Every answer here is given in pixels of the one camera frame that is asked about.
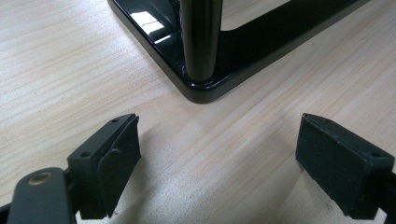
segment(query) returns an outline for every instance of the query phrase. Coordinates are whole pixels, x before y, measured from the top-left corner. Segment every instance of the black vertical pole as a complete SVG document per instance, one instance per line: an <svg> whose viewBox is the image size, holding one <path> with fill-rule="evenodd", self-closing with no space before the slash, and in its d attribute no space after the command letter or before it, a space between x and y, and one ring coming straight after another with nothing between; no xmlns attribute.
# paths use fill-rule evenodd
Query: black vertical pole
<svg viewBox="0 0 396 224"><path fill-rule="evenodd" d="M206 81L213 75L221 26L222 0L180 0L187 75Z"/></svg>

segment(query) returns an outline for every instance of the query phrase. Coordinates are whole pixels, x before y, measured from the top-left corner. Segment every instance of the glossy black base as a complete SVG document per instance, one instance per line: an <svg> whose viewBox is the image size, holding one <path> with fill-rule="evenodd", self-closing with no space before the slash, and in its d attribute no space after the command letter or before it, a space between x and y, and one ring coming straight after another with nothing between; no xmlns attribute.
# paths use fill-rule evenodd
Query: glossy black base
<svg viewBox="0 0 396 224"><path fill-rule="evenodd" d="M231 31L220 31L214 75L186 74L178 0L108 0L149 55L192 102L218 99L370 0L292 0Z"/></svg>

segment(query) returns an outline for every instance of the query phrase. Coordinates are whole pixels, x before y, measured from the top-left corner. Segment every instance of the black glossy stand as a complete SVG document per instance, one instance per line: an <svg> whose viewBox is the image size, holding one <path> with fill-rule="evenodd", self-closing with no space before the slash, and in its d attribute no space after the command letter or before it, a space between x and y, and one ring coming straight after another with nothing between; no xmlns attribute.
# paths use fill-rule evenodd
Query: black glossy stand
<svg viewBox="0 0 396 224"><path fill-rule="evenodd" d="M108 0L180 91L218 99L369 0L291 0L221 31L222 0Z"/></svg>

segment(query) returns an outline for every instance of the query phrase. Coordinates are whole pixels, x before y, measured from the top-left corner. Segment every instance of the wood grain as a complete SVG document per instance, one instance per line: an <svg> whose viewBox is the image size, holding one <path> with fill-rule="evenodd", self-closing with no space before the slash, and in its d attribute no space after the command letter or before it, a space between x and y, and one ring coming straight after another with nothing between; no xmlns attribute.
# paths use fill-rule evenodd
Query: wood grain
<svg viewBox="0 0 396 224"><path fill-rule="evenodd" d="M383 223L344 217L294 149L307 112L396 156L396 1L371 1L208 105L181 95L106 1L0 11L0 204L136 113L143 158L116 215L81 223Z"/></svg>
<svg viewBox="0 0 396 224"><path fill-rule="evenodd" d="M289 0L223 0L221 30L236 29L287 2Z"/></svg>

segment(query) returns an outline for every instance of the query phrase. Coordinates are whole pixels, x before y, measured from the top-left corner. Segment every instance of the screw hole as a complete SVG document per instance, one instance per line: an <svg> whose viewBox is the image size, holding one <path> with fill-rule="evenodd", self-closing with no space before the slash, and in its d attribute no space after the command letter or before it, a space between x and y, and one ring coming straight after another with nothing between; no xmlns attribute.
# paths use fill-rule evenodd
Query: screw hole
<svg viewBox="0 0 396 224"><path fill-rule="evenodd" d="M83 152L83 153L81 153L81 157L82 158L89 157L90 155L91 155L91 152Z"/></svg>
<svg viewBox="0 0 396 224"><path fill-rule="evenodd" d="M32 176L32 178L30 178L28 180L28 184L31 186L41 185L41 184L44 184L45 182L49 181L51 178L52 178L51 172L44 172L44 173Z"/></svg>
<svg viewBox="0 0 396 224"><path fill-rule="evenodd" d="M379 155L379 153L376 153L376 152L372 153L371 156L372 157L381 157L381 155Z"/></svg>

